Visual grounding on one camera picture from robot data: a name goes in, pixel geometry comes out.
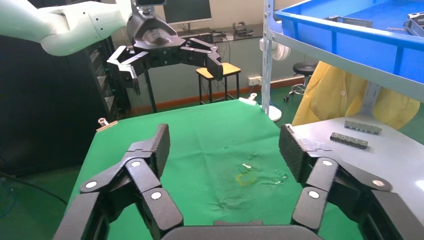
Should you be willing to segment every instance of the black cabinet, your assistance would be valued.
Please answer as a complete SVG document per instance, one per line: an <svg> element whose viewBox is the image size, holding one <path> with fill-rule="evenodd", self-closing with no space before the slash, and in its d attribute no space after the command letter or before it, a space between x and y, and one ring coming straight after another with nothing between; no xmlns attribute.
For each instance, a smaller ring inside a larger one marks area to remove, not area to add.
<svg viewBox="0 0 424 240"><path fill-rule="evenodd" d="M41 8L64 1L30 2ZM113 51L109 38L53 56L39 43L0 36L0 171L24 175L84 161L98 119L112 122L129 108L109 77Z"/></svg>

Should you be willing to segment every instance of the computer monitor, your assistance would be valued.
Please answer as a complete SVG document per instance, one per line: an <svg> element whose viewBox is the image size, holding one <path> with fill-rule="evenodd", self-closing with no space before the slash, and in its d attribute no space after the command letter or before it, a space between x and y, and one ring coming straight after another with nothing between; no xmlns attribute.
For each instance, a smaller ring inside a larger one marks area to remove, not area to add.
<svg viewBox="0 0 424 240"><path fill-rule="evenodd" d="M167 0L163 10L168 24L212 20L209 0Z"/></svg>

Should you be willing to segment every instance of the headphones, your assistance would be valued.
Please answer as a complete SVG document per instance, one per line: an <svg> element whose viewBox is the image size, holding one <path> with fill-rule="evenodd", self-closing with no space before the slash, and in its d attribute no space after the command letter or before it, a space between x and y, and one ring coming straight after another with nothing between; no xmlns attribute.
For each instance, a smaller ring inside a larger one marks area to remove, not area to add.
<svg viewBox="0 0 424 240"><path fill-rule="evenodd" d="M232 28L234 29L234 32L237 36L245 37L245 36L251 36L253 34L253 30L246 27L246 23L244 21L241 21L239 23L232 23Z"/></svg>

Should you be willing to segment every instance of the wall outlet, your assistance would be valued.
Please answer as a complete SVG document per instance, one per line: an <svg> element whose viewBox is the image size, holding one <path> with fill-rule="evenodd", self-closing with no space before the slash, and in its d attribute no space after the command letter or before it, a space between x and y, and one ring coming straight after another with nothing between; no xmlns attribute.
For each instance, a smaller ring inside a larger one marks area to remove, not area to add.
<svg viewBox="0 0 424 240"><path fill-rule="evenodd" d="M261 76L252 76L248 78L249 86L262 85L262 77Z"/></svg>

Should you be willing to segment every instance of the gray metal block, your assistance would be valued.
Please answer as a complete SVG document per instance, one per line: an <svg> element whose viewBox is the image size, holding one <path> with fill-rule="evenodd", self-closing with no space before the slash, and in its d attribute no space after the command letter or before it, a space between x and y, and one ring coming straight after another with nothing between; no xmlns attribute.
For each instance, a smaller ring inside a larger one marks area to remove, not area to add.
<svg viewBox="0 0 424 240"><path fill-rule="evenodd" d="M358 138L354 138L351 136L346 136L340 133L336 133L333 132L330 136L330 140L338 142L338 143L342 143L345 145L349 145L358 149L367 149L368 146L368 142L358 139Z"/></svg>
<svg viewBox="0 0 424 240"><path fill-rule="evenodd" d="M344 128L374 135L379 135L382 131L382 129L377 126L372 126L354 121L344 121Z"/></svg>

